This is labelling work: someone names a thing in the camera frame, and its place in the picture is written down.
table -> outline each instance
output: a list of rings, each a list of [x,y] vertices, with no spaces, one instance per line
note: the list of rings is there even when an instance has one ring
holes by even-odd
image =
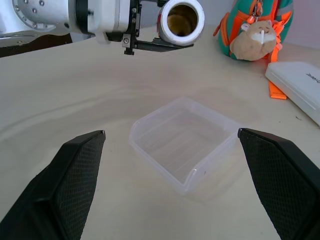
[[[266,63],[222,55],[207,26],[194,47],[123,55],[89,39],[0,59],[0,218],[60,146],[105,130],[84,240],[277,240],[239,142],[217,175],[178,195],[128,144],[135,121],[180,96],[292,140],[320,167],[320,129],[290,100],[269,98]],[[147,40],[154,28],[142,31]],[[320,51],[285,44],[280,61],[320,67]]]

transparent tray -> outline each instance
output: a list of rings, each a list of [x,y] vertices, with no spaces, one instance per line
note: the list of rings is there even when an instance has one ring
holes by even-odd
[[[161,107],[131,128],[129,144],[180,194],[219,168],[241,125],[186,97]]]

keychain plush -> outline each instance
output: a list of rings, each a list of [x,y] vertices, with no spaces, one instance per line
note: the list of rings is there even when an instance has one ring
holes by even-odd
[[[230,44],[230,51],[239,60],[256,61],[271,53],[277,44],[272,22],[244,23],[242,32]]]

backpack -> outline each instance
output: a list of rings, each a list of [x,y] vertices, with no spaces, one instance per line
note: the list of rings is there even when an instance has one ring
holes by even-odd
[[[278,52],[282,49],[281,42],[287,36],[294,13],[293,0],[236,0],[231,12],[227,12],[216,28],[213,36],[219,32],[218,42],[222,52],[233,59],[236,56],[230,51],[230,44],[242,32],[244,23],[268,21],[276,32],[276,46],[264,58],[270,62],[278,61]]]

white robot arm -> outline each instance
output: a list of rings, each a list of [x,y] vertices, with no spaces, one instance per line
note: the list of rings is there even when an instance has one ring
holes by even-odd
[[[0,48],[24,45],[43,35],[95,35],[99,43],[122,42],[133,49],[166,52],[193,46],[204,27],[197,0],[147,0],[162,7],[159,38],[140,41],[140,0],[1,0]]]

